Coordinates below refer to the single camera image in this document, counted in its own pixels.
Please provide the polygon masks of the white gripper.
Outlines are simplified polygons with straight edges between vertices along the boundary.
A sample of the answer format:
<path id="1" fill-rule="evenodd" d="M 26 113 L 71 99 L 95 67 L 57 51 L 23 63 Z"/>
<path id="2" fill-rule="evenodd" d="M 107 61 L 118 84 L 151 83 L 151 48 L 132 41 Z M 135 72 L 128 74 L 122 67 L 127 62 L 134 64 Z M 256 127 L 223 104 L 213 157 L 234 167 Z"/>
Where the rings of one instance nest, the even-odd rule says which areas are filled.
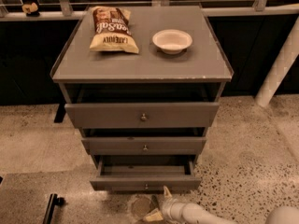
<path id="1" fill-rule="evenodd" d="M 184 222 L 183 209 L 186 203 L 172 198 L 172 194 L 167 186 L 164 186 L 164 197 L 161 211 L 154 209 L 143 217 L 146 222 L 162 221 L 164 218 L 176 222 Z"/>

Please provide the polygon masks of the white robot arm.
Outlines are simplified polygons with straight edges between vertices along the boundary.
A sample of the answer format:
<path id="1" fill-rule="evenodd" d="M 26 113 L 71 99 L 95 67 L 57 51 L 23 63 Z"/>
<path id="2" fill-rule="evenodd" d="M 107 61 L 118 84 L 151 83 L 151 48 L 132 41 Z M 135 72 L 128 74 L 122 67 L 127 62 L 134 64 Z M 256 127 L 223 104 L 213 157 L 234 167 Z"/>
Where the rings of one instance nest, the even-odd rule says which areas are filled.
<path id="1" fill-rule="evenodd" d="M 164 186 L 164 201 L 143 217 L 145 222 L 167 220 L 176 224 L 237 224 L 235 221 L 215 216 L 197 203 L 183 203 L 175 199 Z M 270 212 L 264 224 L 299 224 L 299 209 L 280 206 Z"/>

